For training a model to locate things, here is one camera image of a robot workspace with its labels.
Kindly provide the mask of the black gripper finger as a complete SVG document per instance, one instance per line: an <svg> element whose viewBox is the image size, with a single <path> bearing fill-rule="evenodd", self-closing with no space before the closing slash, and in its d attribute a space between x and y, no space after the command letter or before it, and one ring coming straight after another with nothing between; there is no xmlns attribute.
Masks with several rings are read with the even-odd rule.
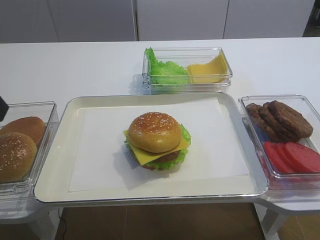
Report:
<svg viewBox="0 0 320 240"><path fill-rule="evenodd" d="M9 110L9 105L6 101L0 96L0 122L2 122Z"/></svg>

